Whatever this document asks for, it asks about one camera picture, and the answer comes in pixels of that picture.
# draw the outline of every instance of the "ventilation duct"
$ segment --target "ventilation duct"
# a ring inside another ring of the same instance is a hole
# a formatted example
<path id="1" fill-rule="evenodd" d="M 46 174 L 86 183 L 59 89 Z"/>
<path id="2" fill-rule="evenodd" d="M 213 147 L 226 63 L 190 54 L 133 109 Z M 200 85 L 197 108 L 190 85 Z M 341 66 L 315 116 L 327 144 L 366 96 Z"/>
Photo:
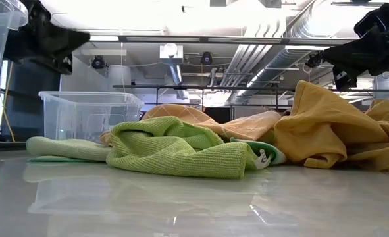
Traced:
<path id="1" fill-rule="evenodd" d="M 184 62 L 184 52 L 181 45 L 175 43 L 167 43 L 161 45 L 159 49 L 159 57 L 162 63 L 170 68 L 172 79 L 176 86 L 180 86 L 182 82 L 180 64 Z M 175 90 L 177 99 L 187 99 L 188 95 L 185 90 Z"/>
<path id="2" fill-rule="evenodd" d="M 345 25 L 353 22 L 347 17 L 347 19 L 339 19 L 339 11 L 335 10 L 335 7 L 331 6 L 331 1 L 322 0 L 314 2 L 286 32 L 286 37 L 329 38 L 333 36 Z M 267 86 L 268 84 L 264 84 L 262 81 L 275 80 L 284 72 L 284 70 L 275 70 L 274 68 L 290 68 L 310 53 L 309 50 L 292 50 L 286 49 L 284 46 L 273 47 L 278 48 L 278 53 L 267 65 L 259 69 L 259 72 L 247 84 L 247 87 Z M 231 96 L 231 101 L 235 103 L 246 103 L 256 93 L 257 90 L 240 90 Z"/>
<path id="3" fill-rule="evenodd" d="M 249 37 L 280 37 L 286 30 L 286 18 L 276 9 L 267 9 L 267 19 L 258 28 L 247 28 L 245 36 Z M 221 86 L 237 86 L 244 80 L 246 74 L 264 57 L 271 47 L 269 45 L 240 45 L 235 52 Z"/>

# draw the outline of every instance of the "green microfiber towel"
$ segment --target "green microfiber towel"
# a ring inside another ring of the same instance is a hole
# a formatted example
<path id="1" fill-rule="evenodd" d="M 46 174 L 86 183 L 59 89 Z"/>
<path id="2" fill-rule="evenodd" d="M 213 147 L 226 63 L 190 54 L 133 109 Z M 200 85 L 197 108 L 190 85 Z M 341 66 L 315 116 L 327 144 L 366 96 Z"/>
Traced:
<path id="1" fill-rule="evenodd" d="M 262 155 L 264 152 L 267 159 L 270 159 L 270 165 L 278 165 L 286 161 L 286 156 L 278 148 L 265 142 L 258 142 L 252 140 L 243 140 L 237 138 L 231 138 L 231 142 L 245 142 L 247 143 L 256 155 Z"/>
<path id="2" fill-rule="evenodd" d="M 110 147 L 81 139 L 52 140 L 33 137 L 26 141 L 26 150 L 32 155 L 39 155 L 29 161 L 103 161 L 105 162 Z"/>
<path id="3" fill-rule="evenodd" d="M 28 150 L 35 149 L 30 144 L 34 141 L 28 140 Z M 99 144 L 92 147 L 93 144 L 76 140 L 49 142 L 55 146 L 50 149 L 50 154 L 33 154 L 101 161 L 107 152 L 108 165 L 152 174 L 241 178 L 246 169 L 262 169 L 268 165 L 245 142 L 225 144 L 212 130 L 187 124 L 172 116 L 116 125 L 111 131 L 113 148 L 108 151 Z M 38 149 L 44 147 L 47 144 L 38 146 Z M 99 153 L 97 159 L 88 155 L 93 150 Z"/>

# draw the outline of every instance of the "cloth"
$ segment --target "cloth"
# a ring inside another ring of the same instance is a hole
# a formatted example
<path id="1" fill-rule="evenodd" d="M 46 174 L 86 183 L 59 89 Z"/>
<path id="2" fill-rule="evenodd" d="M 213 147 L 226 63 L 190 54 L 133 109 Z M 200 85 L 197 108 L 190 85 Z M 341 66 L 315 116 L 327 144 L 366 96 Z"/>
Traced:
<path id="1" fill-rule="evenodd" d="M 193 107 L 165 104 L 150 109 L 142 120 L 161 116 L 176 116 L 183 122 L 210 128 L 219 136 L 222 136 L 227 140 L 230 138 L 239 138 L 260 140 L 267 143 L 272 142 L 272 128 L 280 119 L 279 113 L 275 111 L 265 111 L 256 115 L 237 118 L 230 122 L 219 124 L 209 117 L 209 115 L 206 115 Z"/>
<path id="2" fill-rule="evenodd" d="M 274 127 L 276 147 L 306 167 L 348 162 L 389 169 L 389 101 L 374 100 L 362 113 L 338 95 L 300 81 L 290 116 Z"/>
<path id="3" fill-rule="evenodd" d="M 67 140 L 52 140 L 44 137 L 29 138 L 26 142 L 26 150 L 32 155 L 38 155 L 37 159 L 30 161 L 105 161 L 110 147 L 97 144 L 95 142 L 67 139 Z"/>
<path id="4" fill-rule="evenodd" d="M 26 148 L 33 155 L 57 155 L 59 160 L 106 161 L 129 171 L 210 178 L 241 178 L 246 169 L 264 168 L 257 161 L 268 161 L 245 142 L 225 144 L 212 130 L 177 117 L 120 123 L 111 131 L 111 143 L 112 148 L 84 140 L 35 137 L 27 141 Z"/>

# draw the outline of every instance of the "orange towel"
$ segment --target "orange towel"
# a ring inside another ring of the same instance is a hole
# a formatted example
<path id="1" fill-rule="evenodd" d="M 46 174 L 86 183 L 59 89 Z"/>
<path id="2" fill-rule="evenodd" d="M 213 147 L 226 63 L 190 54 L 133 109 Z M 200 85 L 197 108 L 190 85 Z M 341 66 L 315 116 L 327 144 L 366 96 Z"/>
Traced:
<path id="1" fill-rule="evenodd" d="M 366 113 L 338 95 L 298 82 L 290 116 L 275 127 L 276 146 L 289 160 L 306 167 L 352 162 L 389 169 L 389 101 L 374 100 Z"/>
<path id="2" fill-rule="evenodd" d="M 166 104 L 149 110 L 143 117 L 143 120 L 160 116 L 176 116 L 183 122 L 210 128 L 228 140 L 230 138 L 240 138 L 269 143 L 272 143 L 272 132 L 268 132 L 272 130 L 274 124 L 280 119 L 279 113 L 266 111 L 257 115 L 237 118 L 225 124 L 219 124 L 205 113 L 193 107 Z"/>

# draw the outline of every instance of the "ceiling light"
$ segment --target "ceiling light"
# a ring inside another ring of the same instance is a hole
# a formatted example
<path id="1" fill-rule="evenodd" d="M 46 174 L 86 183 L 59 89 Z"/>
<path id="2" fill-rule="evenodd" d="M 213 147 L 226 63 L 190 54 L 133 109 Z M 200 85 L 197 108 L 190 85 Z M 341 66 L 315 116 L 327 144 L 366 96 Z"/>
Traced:
<path id="1" fill-rule="evenodd" d="M 285 45 L 285 49 L 294 49 L 294 50 L 325 50 L 330 47 L 324 46 L 312 46 L 312 45 Z"/>
<path id="2" fill-rule="evenodd" d="M 118 41 L 118 36 L 90 36 L 90 41 Z"/>
<path id="3" fill-rule="evenodd" d="M 162 35 L 162 30 L 102 30 L 102 29 L 78 29 L 81 32 L 87 32 L 91 35 L 97 36 L 140 36 L 140 35 Z"/>

